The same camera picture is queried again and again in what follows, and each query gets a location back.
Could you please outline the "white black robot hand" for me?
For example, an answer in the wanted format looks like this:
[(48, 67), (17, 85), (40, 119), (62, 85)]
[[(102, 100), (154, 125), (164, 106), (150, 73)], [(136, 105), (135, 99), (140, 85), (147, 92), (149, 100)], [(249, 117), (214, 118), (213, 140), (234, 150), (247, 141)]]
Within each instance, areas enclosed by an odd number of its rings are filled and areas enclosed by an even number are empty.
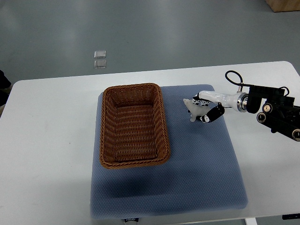
[(192, 99), (191, 103), (196, 105), (196, 107), (207, 107), (210, 103), (214, 103), (215, 107), (211, 108), (204, 115), (200, 113), (192, 114), (192, 110), (189, 109), (191, 113), (191, 122), (196, 120), (202, 123), (210, 123), (220, 118), (224, 113), (226, 108), (232, 108), (233, 110), (241, 113), (247, 111), (247, 100), (248, 94), (245, 92), (238, 91), (236, 94), (224, 94), (215, 91), (200, 91)]

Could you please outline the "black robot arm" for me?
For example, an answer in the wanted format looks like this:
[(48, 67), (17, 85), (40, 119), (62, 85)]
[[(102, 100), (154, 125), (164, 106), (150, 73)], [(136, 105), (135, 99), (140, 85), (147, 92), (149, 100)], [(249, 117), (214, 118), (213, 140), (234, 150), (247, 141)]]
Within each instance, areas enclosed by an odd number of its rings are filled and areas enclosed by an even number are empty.
[(239, 87), (249, 87), (248, 93), (242, 93), (237, 100), (240, 112), (257, 113), (257, 121), (269, 127), (272, 133), (280, 133), (295, 141), (300, 140), (300, 107), (294, 105), (289, 89), (245, 84), (242, 76), (233, 70), (225, 73), (225, 78)]

